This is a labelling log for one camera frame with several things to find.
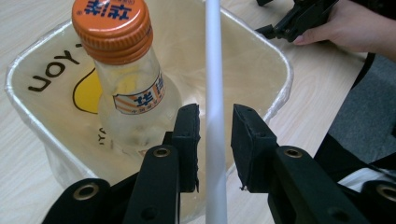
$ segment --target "plastic bottle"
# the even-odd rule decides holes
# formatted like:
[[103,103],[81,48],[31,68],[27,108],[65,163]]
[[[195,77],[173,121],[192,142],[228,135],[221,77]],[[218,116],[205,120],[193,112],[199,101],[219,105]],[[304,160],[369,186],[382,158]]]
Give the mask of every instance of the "plastic bottle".
[[115,148],[131,153],[159,145],[172,131],[181,99],[152,49],[143,0],[76,0],[73,26],[94,59],[103,93],[99,118]]

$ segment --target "table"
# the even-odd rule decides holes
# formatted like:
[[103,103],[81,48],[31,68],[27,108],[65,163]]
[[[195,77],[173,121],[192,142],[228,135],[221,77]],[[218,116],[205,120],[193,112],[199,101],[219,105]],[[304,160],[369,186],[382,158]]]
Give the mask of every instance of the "table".
[[[0,86],[16,56],[57,24],[70,18],[73,1],[5,2],[0,11]],[[222,0],[221,5],[252,28],[276,23],[292,7],[275,0],[258,7],[255,0]],[[289,101],[270,121],[282,146],[314,155],[347,96],[364,57],[330,43],[296,47],[273,40],[289,58],[294,81]],[[4,91],[0,92],[0,223],[39,223],[63,192],[48,163],[43,144],[23,124]],[[229,223],[272,223],[265,194],[239,189],[236,174],[227,180]],[[203,223],[200,217],[192,223]]]

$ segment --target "white plastic stick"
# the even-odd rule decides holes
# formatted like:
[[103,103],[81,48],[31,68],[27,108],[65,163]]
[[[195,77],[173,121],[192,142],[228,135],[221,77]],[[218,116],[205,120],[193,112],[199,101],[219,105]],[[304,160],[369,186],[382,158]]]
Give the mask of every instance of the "white plastic stick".
[[206,218],[227,223],[219,0],[206,0]]

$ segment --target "metal bolt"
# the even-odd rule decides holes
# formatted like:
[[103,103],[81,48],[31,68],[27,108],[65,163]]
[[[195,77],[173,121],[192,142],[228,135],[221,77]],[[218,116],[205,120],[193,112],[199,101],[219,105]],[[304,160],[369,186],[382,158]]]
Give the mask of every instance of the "metal bolt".
[[85,201],[95,196],[98,192],[99,186],[92,182],[76,189],[73,197],[78,201]]
[[378,185],[376,191],[384,198],[396,202],[396,188],[387,185]]
[[169,156],[169,154],[171,154],[171,150],[169,150],[168,148],[158,148],[155,149],[153,152],[155,157],[167,157]]
[[303,153],[301,153],[301,151],[294,148],[288,148],[284,151],[284,153],[285,155],[292,158],[301,158],[303,156]]

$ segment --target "human hand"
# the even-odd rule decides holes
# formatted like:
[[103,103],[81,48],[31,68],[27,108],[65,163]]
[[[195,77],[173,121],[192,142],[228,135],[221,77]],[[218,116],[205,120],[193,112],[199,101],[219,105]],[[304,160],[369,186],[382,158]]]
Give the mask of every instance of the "human hand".
[[307,45],[322,40],[352,51],[382,53],[396,60],[396,21],[348,0],[340,0],[332,7],[327,23],[305,31],[293,43]]

